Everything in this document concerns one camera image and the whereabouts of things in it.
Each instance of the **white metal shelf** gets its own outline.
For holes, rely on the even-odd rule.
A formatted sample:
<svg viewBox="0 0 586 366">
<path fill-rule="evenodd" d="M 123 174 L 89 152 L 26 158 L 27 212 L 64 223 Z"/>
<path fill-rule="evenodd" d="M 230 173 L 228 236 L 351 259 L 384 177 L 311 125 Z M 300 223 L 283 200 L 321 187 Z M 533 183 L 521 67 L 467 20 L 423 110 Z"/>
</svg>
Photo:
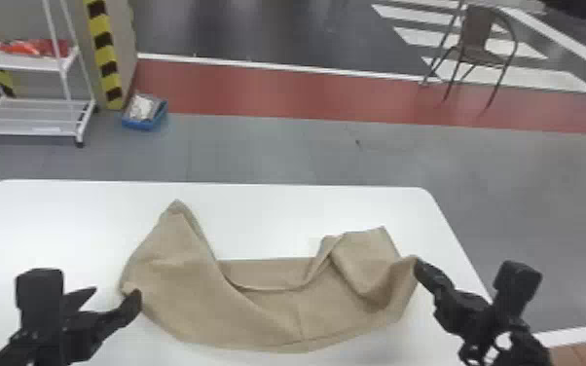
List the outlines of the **white metal shelf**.
<svg viewBox="0 0 586 366">
<path fill-rule="evenodd" d="M 61 68 L 59 68 L 58 60 L 55 57 L 10 55 L 0 51 L 0 69 L 48 72 L 68 71 L 79 51 L 79 47 L 71 47 L 68 57 L 61 58 Z"/>
<path fill-rule="evenodd" d="M 42 0 L 53 49 L 58 54 L 55 23 L 49 0 Z M 84 147 L 84 132 L 95 109 L 91 80 L 80 52 L 68 7 L 59 0 L 73 47 L 66 57 L 10 55 L 0 51 L 0 69 L 43 71 L 59 74 L 64 99 L 16 99 L 7 97 L 0 87 L 0 134 L 73 136 L 77 147 Z M 90 100 L 73 100 L 68 87 L 68 70 L 78 59 L 87 83 Z"/>
<path fill-rule="evenodd" d="M 0 98 L 0 134 L 76 136 L 91 116 L 89 100 Z"/>
</svg>

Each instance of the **beige cloth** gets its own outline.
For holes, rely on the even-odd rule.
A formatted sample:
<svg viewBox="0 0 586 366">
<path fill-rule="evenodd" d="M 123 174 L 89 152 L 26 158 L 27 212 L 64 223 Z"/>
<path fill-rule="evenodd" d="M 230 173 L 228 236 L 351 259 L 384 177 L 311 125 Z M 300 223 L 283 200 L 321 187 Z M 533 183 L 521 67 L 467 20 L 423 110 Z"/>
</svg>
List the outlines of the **beige cloth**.
<svg viewBox="0 0 586 366">
<path fill-rule="evenodd" d="M 143 312 L 179 340 L 304 352 L 397 321 L 416 288 L 415 263 L 384 228 L 325 237 L 314 258 L 217 261 L 193 213 L 175 201 L 120 285 L 125 294 L 140 289 Z"/>
</svg>

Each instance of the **dark floor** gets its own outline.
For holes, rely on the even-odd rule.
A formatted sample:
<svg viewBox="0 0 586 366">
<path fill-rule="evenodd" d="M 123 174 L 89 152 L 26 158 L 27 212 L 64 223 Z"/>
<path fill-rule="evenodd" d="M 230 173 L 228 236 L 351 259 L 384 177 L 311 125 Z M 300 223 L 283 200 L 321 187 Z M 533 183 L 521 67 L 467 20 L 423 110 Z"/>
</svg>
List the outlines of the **dark floor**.
<svg viewBox="0 0 586 366">
<path fill-rule="evenodd" d="M 135 27 L 138 49 L 143 53 L 408 75 L 424 75 L 428 67 L 423 58 L 434 55 L 434 47 L 417 43 L 414 37 L 420 36 L 413 31 L 443 32 L 446 24 L 431 19 L 451 13 L 443 6 L 450 4 L 448 0 L 426 3 L 421 0 L 131 0 L 130 3 L 135 13 L 141 14 L 136 17 Z M 421 12 L 423 17 L 411 14 L 384 18 L 374 6 Z M 552 22 L 552 17 L 545 19 Z M 519 55 L 514 66 L 533 70 L 532 75 L 538 78 L 544 75 L 541 70 L 561 71 L 586 83 L 586 59 L 523 23 L 511 21 L 520 41 L 544 56 Z M 411 30 L 413 34 L 404 37 L 396 28 Z M 494 37 L 507 39 L 508 35 L 497 32 Z M 586 92 L 586 88 L 578 86 L 559 88 L 560 83 L 555 86 L 552 79 L 546 78 L 544 89 Z M 513 83 L 522 84 L 523 80 Z M 528 88 L 535 87 L 535 82 L 528 83 Z"/>
</svg>

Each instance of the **blue plastic bin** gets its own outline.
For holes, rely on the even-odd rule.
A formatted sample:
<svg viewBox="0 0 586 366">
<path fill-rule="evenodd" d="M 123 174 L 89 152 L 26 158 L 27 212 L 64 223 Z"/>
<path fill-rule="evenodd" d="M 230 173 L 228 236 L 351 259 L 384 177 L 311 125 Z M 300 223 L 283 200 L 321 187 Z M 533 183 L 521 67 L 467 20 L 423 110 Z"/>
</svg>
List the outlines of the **blue plastic bin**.
<svg viewBox="0 0 586 366">
<path fill-rule="evenodd" d="M 162 101 L 161 105 L 159 106 L 159 110 L 155 115 L 155 118 L 152 120 L 143 120 L 143 121 L 136 121 L 131 120 L 123 116 L 121 122 L 123 123 L 123 127 L 126 128 L 134 128 L 134 129 L 142 129 L 142 130 L 150 130 L 157 127 L 165 117 L 165 114 L 168 111 L 168 102 L 166 100 Z"/>
</svg>

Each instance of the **red floor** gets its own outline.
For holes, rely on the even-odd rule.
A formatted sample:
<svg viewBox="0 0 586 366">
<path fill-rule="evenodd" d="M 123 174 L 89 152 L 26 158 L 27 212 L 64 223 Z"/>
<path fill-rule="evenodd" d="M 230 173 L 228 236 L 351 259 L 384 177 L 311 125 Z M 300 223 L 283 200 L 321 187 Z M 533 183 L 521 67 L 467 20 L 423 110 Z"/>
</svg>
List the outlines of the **red floor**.
<svg viewBox="0 0 586 366">
<path fill-rule="evenodd" d="M 134 87 L 176 113 L 586 133 L 586 94 L 140 60 Z"/>
</svg>

